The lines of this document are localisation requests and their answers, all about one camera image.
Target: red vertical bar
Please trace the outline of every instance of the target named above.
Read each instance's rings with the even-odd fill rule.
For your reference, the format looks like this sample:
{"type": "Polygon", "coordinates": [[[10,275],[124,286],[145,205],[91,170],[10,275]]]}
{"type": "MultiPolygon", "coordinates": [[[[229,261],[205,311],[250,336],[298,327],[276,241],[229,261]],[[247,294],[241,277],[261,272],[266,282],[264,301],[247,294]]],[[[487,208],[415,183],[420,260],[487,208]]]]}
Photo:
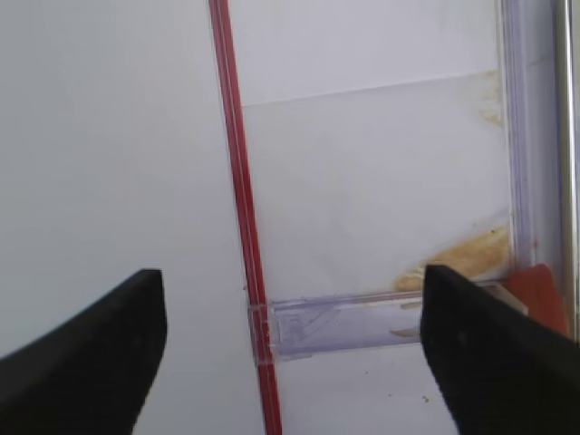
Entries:
{"type": "Polygon", "coordinates": [[[275,366],[270,352],[266,290],[257,238],[244,119],[237,83],[236,56],[227,0],[209,0],[209,12],[214,32],[217,68],[226,118],[227,143],[236,194],[237,220],[246,267],[249,320],[253,330],[252,339],[254,340],[254,354],[266,434],[281,435],[280,401],[275,366]]]}

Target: transparent plastic box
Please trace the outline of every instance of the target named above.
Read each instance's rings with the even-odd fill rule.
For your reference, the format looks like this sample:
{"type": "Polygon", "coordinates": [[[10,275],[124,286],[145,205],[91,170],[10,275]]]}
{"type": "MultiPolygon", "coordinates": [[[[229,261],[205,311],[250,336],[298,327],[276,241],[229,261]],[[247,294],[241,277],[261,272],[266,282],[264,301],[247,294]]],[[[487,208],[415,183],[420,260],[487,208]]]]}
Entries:
{"type": "Polygon", "coordinates": [[[455,433],[426,264],[497,297],[547,264],[575,318],[554,3],[209,6],[266,433],[455,433]]]}

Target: orange object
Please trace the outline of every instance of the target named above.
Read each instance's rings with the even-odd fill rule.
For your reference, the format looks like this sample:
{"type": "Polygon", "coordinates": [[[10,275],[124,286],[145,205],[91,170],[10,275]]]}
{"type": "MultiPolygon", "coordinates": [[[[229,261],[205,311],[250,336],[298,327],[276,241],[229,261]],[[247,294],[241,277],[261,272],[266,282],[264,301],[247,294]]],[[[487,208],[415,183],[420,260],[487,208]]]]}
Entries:
{"type": "Polygon", "coordinates": [[[570,325],[552,272],[545,265],[516,272],[505,288],[527,306],[529,317],[570,338],[570,325]]]}

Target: white wall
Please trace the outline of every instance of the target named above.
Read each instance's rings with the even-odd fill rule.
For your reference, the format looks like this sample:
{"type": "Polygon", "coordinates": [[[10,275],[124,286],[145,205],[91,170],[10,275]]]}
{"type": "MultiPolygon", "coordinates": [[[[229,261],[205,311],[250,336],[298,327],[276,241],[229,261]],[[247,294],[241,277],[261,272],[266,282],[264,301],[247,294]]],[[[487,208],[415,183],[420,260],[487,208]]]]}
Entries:
{"type": "Polygon", "coordinates": [[[263,432],[204,0],[0,2],[0,353],[161,267],[137,434],[263,432]]]}

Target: metal rod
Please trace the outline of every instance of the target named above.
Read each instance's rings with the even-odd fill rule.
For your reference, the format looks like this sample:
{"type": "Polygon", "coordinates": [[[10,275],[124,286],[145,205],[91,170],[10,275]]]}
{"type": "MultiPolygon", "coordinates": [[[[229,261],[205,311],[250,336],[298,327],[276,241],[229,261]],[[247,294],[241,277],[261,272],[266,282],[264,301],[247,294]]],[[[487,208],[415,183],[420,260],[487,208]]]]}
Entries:
{"type": "Polygon", "coordinates": [[[558,88],[558,136],[560,204],[562,218],[563,283],[572,335],[580,341],[580,286],[578,281],[578,196],[575,146],[574,16],[576,0],[556,0],[556,77],[558,88]]]}

